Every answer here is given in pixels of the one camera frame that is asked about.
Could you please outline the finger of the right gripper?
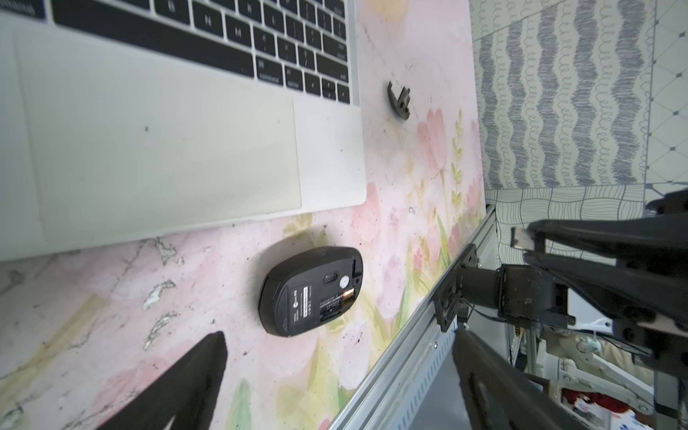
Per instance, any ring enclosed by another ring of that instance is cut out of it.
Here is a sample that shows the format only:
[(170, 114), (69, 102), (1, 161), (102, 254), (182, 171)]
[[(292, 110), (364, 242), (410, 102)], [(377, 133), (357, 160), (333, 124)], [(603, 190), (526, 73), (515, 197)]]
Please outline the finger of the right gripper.
[(538, 220), (530, 223), (536, 253), (548, 241), (607, 258), (648, 262), (687, 262), (687, 215), (635, 220)]
[(556, 254), (528, 252), (524, 261), (588, 299), (600, 312), (623, 317), (626, 307), (687, 324), (687, 281)]

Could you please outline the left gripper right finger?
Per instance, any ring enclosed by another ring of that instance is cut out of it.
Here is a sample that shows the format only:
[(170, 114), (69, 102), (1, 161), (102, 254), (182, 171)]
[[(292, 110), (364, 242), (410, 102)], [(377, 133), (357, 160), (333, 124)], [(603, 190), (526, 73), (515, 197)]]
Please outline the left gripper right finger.
[(451, 352), (472, 429), (586, 428), (472, 331), (456, 331)]

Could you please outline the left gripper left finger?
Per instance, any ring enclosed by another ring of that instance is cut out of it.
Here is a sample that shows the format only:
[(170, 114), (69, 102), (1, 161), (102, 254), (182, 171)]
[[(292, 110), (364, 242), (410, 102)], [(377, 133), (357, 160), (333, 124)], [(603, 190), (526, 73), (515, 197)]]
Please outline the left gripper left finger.
[(224, 333), (199, 341), (101, 429), (208, 429), (228, 360)]

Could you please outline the black usb mouse receiver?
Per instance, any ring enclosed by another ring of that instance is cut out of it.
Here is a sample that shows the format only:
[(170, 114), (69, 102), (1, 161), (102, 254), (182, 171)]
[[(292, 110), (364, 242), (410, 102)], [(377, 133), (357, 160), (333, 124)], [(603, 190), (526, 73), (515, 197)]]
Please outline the black usb mouse receiver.
[(536, 235), (525, 228), (511, 229), (510, 247), (521, 251), (535, 251), (537, 247)]

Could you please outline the black wireless mouse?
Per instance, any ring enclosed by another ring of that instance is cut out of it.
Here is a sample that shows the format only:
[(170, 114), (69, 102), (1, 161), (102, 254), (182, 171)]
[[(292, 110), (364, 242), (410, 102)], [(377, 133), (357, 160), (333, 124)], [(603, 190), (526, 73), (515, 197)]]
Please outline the black wireless mouse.
[(317, 247), (288, 258), (264, 279), (263, 329), (290, 338), (341, 317), (358, 300), (363, 275), (362, 255), (352, 247)]

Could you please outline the black mouse battery cover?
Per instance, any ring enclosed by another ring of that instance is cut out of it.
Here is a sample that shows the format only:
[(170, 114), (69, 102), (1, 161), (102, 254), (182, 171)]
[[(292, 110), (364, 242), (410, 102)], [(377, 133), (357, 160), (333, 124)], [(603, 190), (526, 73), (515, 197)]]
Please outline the black mouse battery cover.
[(410, 118), (410, 88), (403, 86), (399, 93), (395, 93), (392, 82), (388, 82), (387, 97), (395, 116), (403, 121), (407, 121)]

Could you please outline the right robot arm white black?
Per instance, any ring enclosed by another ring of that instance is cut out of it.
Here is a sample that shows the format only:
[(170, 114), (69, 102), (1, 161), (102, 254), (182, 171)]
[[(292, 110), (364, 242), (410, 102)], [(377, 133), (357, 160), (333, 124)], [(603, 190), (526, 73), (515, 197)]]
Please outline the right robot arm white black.
[(575, 292), (614, 324), (681, 333), (687, 327), (687, 216), (539, 220), (514, 232), (522, 265), (466, 267), (455, 286), (469, 304), (518, 325), (572, 329)]

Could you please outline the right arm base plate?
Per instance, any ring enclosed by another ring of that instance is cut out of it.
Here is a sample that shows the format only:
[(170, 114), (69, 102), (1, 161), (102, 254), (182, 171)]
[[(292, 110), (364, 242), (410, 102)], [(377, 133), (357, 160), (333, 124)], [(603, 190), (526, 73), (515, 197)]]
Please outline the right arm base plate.
[(469, 320), (470, 304), (462, 293), (462, 278), (466, 270), (477, 267), (478, 249), (475, 244), (469, 244), (437, 283), (432, 302), (435, 320), (442, 333), (447, 333), (453, 330), (456, 324), (464, 324)]

